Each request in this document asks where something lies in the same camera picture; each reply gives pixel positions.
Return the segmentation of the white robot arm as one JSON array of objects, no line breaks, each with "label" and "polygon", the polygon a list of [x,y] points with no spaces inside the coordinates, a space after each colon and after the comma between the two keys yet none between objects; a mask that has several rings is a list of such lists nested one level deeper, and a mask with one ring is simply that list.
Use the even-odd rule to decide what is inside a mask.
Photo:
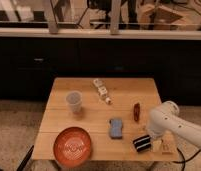
[{"label": "white robot arm", "polygon": [[152,108],[146,125],[147,133],[157,139],[169,130],[201,149],[201,126],[181,119],[179,112],[178,105],[173,101]]}]

